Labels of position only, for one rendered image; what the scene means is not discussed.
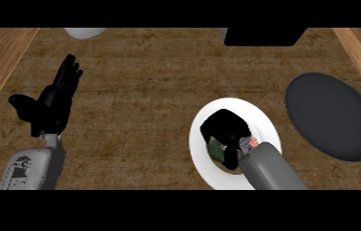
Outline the dark grey pan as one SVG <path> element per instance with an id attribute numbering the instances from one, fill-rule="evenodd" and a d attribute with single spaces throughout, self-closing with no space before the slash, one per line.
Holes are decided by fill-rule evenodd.
<path id="1" fill-rule="evenodd" d="M 361 161 L 361 94 L 334 76 L 302 73 L 285 88 L 285 111 L 306 141 L 331 158 Z"/>

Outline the green squash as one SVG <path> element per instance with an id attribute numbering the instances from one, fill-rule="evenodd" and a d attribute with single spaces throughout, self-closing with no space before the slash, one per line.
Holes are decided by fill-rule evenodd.
<path id="1" fill-rule="evenodd" d="M 225 162 L 225 150 L 226 147 L 220 143 L 219 140 L 216 140 L 213 137 L 210 137 L 208 143 L 207 143 L 207 151 L 210 158 L 213 158 L 219 163 Z"/>

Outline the black appliance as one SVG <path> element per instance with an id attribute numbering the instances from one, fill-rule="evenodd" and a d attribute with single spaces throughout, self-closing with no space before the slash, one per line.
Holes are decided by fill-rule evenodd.
<path id="1" fill-rule="evenodd" d="M 226 28 L 226 46 L 293 46 L 305 28 Z"/>

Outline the pale grey round object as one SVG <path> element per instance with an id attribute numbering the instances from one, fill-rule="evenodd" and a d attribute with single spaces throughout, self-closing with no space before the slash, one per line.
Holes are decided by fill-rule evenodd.
<path id="1" fill-rule="evenodd" d="M 89 39 L 105 32 L 105 28 L 66 28 L 68 35 L 75 39 Z"/>

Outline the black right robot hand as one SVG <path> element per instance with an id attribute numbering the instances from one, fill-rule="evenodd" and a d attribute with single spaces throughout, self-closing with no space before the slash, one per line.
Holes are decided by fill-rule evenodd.
<path id="1" fill-rule="evenodd" d="M 228 109 L 213 113 L 199 125 L 201 136 L 207 143 L 213 137 L 225 146 L 223 167 L 234 171 L 238 167 L 239 139 L 251 137 L 251 131 L 245 120 Z"/>

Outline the white plate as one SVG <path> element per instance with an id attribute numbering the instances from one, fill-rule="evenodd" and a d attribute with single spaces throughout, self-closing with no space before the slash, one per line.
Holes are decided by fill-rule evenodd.
<path id="1" fill-rule="evenodd" d="M 256 143 L 269 142 L 282 151 L 276 128 L 259 107 L 248 101 L 225 97 L 208 102 L 199 109 L 189 131 L 189 151 L 197 172 L 217 190 L 253 190 L 245 175 L 222 170 L 207 152 L 210 139 L 239 150 L 239 138 L 253 137 Z"/>

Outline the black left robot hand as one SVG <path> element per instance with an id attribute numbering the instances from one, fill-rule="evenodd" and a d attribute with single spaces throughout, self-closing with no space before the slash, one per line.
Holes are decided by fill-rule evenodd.
<path id="1" fill-rule="evenodd" d="M 9 97 L 17 118 L 31 124 L 32 137 L 59 135 L 65 130 L 81 75 L 75 56 L 68 54 L 53 82 L 44 87 L 40 97 L 34 99 L 25 94 L 13 94 Z"/>

